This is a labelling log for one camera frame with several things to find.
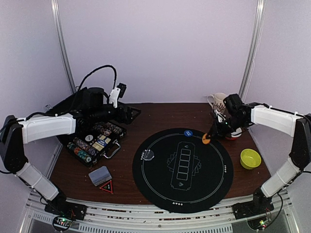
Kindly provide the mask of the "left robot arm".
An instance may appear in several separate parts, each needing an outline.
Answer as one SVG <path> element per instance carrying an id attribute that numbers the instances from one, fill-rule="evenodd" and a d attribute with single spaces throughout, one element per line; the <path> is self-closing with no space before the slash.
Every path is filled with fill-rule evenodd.
<path id="1" fill-rule="evenodd" d="M 27 156 L 39 149 L 46 158 L 52 153 L 49 142 L 58 136 L 84 133 L 99 122 L 115 121 L 131 124 L 141 110 L 120 102 L 123 88 L 115 87 L 106 94 L 100 87 L 82 88 L 46 112 L 35 112 L 26 117 L 8 115 L 0 130 L 0 156 L 6 173 L 13 174 L 50 203 L 60 216 L 70 211 L 61 190 L 40 170 L 43 160 L 32 162 L 39 154 Z"/>

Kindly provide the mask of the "blue small blind button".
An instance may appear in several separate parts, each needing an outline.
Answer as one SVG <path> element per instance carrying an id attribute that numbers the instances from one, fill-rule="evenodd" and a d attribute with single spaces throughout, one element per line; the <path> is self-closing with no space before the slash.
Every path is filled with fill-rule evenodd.
<path id="1" fill-rule="evenodd" d="M 193 132 L 192 132 L 191 130 L 185 130 L 185 131 L 184 131 L 184 135 L 185 135 L 186 137 L 191 137 L 191 136 L 193 135 Z"/>

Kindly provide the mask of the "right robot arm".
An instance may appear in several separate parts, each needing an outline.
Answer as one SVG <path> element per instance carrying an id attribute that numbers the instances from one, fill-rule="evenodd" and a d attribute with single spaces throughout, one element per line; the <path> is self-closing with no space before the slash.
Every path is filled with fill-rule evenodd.
<path id="1" fill-rule="evenodd" d="M 213 124 L 202 141 L 208 144 L 212 139 L 233 136 L 239 129 L 264 128 L 268 133 L 262 138 L 277 155 L 288 152 L 283 164 L 253 194 L 249 210 L 260 214 L 268 201 L 279 191 L 290 186 L 305 172 L 311 163 L 311 116 L 298 112 L 277 109 L 265 103 L 243 103 L 238 94 L 231 94 L 223 100 L 229 116 L 224 117 L 212 110 Z"/>

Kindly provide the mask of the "orange big blind button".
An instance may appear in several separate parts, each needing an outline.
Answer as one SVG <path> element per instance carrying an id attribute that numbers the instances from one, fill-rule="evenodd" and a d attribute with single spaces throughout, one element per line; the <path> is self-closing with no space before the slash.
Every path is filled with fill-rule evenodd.
<path id="1" fill-rule="evenodd" d="M 202 143 L 203 144 L 207 145 L 210 143 L 210 141 L 211 141 L 211 138 L 207 133 L 202 136 Z"/>

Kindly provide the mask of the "clear acrylic dealer button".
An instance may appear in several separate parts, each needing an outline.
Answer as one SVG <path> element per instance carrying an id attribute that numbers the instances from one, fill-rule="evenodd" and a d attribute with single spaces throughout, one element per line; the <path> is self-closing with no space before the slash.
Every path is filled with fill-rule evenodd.
<path id="1" fill-rule="evenodd" d="M 144 161 L 150 161 L 150 160 L 153 160 L 153 158 L 155 157 L 155 154 L 152 150 L 145 150 L 143 153 L 142 153 L 142 159 Z"/>

